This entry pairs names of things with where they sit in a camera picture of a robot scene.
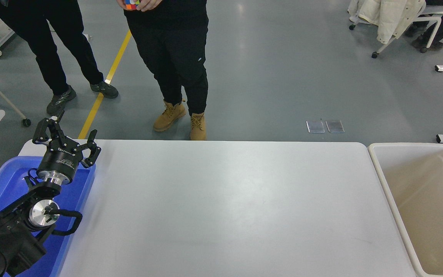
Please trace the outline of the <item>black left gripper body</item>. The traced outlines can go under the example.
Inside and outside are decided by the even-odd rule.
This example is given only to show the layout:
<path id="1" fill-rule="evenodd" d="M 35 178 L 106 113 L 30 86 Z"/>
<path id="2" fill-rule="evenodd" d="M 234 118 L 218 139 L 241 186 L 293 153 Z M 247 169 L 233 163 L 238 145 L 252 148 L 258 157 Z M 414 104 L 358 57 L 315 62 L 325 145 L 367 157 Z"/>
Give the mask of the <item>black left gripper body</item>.
<path id="1" fill-rule="evenodd" d="M 43 179 L 46 172 L 55 171 L 64 175 L 67 180 L 72 180 L 81 160 L 80 156 L 72 152 L 77 145 L 77 142 L 69 141 L 65 142 L 65 146 L 61 146 L 58 141 L 51 141 L 37 169 L 37 176 Z"/>

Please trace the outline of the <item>person's left hand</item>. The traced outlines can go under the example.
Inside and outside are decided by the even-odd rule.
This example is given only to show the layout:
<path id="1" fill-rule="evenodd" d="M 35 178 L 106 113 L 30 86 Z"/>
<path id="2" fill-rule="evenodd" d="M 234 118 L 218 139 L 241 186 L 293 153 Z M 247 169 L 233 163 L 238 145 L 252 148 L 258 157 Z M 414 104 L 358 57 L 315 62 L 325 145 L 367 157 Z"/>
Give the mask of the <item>person's left hand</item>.
<path id="1" fill-rule="evenodd" d="M 155 9 L 162 0 L 140 0 L 139 4 L 137 4 L 138 11 L 150 11 Z"/>

